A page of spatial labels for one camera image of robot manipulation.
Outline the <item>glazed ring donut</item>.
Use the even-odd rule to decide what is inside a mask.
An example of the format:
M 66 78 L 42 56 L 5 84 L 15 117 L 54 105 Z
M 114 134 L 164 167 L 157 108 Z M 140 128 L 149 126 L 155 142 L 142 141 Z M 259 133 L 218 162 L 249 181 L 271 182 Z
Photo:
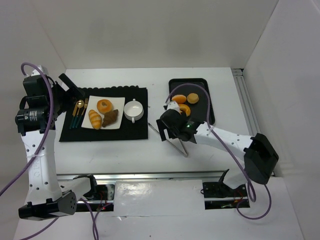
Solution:
M 112 102 L 108 99 L 99 100 L 96 104 L 96 107 L 97 107 L 97 110 L 99 111 L 99 113 L 101 113 L 103 115 L 111 112 L 114 108 Z

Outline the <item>golden striped bread roll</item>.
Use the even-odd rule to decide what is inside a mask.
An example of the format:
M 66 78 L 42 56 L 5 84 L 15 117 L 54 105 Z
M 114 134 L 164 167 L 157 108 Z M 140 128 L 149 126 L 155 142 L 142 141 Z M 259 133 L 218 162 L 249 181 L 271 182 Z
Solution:
M 102 127 L 102 117 L 95 110 L 91 109 L 88 112 L 88 117 L 89 117 L 89 121 L 90 121 L 91 126 L 95 130 L 99 130 Z

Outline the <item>brown chocolate croissant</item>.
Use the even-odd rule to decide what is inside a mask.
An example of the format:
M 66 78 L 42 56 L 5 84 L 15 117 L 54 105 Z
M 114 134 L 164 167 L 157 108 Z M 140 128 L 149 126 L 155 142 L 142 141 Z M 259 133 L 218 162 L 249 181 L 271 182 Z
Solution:
M 102 120 L 102 127 L 105 128 L 109 125 L 114 124 L 118 119 L 118 114 L 119 114 L 118 109 L 106 112 Z

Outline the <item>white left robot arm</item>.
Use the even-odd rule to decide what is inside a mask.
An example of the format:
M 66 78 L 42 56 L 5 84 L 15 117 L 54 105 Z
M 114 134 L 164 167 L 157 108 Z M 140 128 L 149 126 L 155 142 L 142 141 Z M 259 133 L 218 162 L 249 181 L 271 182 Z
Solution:
M 22 98 L 15 117 L 18 133 L 25 147 L 28 173 L 26 203 L 18 210 L 24 220 L 42 221 L 71 216 L 77 202 L 90 199 L 97 192 L 93 175 L 74 177 L 67 186 L 58 182 L 55 162 L 55 138 L 58 116 L 85 96 L 64 73 L 59 79 L 68 87 L 63 89 L 53 81 L 42 65 L 24 62 L 21 68 L 32 67 L 31 75 L 23 80 L 26 95 Z

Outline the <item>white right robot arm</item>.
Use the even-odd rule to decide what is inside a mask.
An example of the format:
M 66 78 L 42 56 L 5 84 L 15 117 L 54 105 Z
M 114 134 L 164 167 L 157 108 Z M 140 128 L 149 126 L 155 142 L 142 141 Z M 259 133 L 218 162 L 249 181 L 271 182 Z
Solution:
M 268 138 L 257 133 L 255 136 L 229 132 L 205 121 L 187 117 L 177 110 L 166 110 L 156 120 L 162 141 L 166 135 L 199 145 L 211 146 L 231 154 L 232 158 L 244 162 L 245 176 L 251 181 L 266 185 L 279 160 L 279 155 Z

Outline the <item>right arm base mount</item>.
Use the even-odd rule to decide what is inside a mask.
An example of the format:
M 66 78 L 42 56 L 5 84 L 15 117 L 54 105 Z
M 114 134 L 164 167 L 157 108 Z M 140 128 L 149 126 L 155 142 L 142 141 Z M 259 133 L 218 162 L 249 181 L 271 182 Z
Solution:
M 250 208 L 248 192 L 245 184 L 237 188 L 230 188 L 223 180 L 229 169 L 225 170 L 218 181 L 202 183 L 200 193 L 204 197 L 205 210 Z

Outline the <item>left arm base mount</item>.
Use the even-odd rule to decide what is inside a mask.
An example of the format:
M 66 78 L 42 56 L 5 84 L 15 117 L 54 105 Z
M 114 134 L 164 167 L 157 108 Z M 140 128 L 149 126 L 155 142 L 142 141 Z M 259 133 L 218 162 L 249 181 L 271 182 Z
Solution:
M 72 208 L 76 212 L 112 212 L 114 210 L 114 183 L 98 183 L 93 174 L 67 175 L 67 188 L 75 193 Z

